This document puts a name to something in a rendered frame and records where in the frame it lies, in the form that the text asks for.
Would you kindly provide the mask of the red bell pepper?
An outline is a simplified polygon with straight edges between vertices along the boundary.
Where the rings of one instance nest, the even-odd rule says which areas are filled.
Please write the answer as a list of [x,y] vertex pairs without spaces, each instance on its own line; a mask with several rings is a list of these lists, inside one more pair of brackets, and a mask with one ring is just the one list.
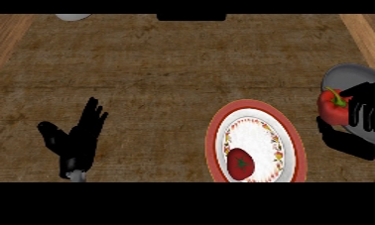
[[351,97],[342,97],[339,92],[339,89],[324,86],[317,97],[319,117],[332,126],[348,125],[348,101]]

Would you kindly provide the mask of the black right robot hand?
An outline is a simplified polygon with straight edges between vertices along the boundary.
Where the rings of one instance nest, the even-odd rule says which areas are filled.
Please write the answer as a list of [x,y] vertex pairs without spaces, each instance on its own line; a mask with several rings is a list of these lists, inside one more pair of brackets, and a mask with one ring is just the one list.
[[375,160],[375,83],[345,90],[324,87],[317,97],[317,129],[326,146],[367,161]]

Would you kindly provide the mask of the pale grey round object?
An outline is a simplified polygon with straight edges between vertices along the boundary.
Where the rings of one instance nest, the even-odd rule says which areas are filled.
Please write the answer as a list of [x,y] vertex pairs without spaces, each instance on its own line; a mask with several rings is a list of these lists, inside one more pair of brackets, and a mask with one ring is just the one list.
[[72,22],[82,20],[87,18],[91,14],[56,14],[57,18],[63,21]]

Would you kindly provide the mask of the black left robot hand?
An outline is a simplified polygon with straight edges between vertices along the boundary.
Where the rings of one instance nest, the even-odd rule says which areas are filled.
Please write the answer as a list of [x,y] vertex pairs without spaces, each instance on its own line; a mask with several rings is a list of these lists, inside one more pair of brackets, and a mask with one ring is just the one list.
[[42,121],[37,129],[48,150],[59,156],[60,178],[75,169],[88,172],[94,163],[97,137],[107,113],[102,111],[97,100],[91,97],[81,115],[78,125],[69,133],[50,122]]

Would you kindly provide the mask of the black appliance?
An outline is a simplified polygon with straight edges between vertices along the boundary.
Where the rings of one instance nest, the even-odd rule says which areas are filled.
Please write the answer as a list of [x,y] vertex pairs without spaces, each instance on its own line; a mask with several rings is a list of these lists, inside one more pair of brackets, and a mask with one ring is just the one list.
[[224,21],[226,14],[156,14],[158,21]]

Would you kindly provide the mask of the red tomato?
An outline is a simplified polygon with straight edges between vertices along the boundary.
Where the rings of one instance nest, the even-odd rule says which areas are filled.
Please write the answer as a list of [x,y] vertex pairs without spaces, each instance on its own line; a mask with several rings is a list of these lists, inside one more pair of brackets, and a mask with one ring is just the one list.
[[234,148],[227,153],[227,172],[234,180],[246,179],[255,171],[255,162],[249,154]]

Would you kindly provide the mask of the red rimmed white plate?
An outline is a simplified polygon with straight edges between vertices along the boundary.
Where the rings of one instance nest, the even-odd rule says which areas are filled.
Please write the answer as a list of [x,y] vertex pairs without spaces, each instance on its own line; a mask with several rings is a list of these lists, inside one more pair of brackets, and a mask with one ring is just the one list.
[[[240,148],[252,157],[255,171],[243,180],[227,172],[227,153]],[[282,112],[265,102],[242,99],[215,113],[205,136],[205,159],[215,181],[304,182],[304,146]]]

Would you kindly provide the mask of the grey pan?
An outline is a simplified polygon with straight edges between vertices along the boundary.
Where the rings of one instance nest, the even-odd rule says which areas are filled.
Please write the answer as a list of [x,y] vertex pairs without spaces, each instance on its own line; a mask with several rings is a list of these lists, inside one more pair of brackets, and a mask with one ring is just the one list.
[[[345,90],[363,82],[375,82],[375,69],[360,64],[344,63],[336,65],[324,73],[320,87],[323,89],[327,86],[333,89]],[[367,142],[375,143],[375,132],[366,132],[363,130],[361,113],[357,126],[344,126],[344,130],[361,137]]]

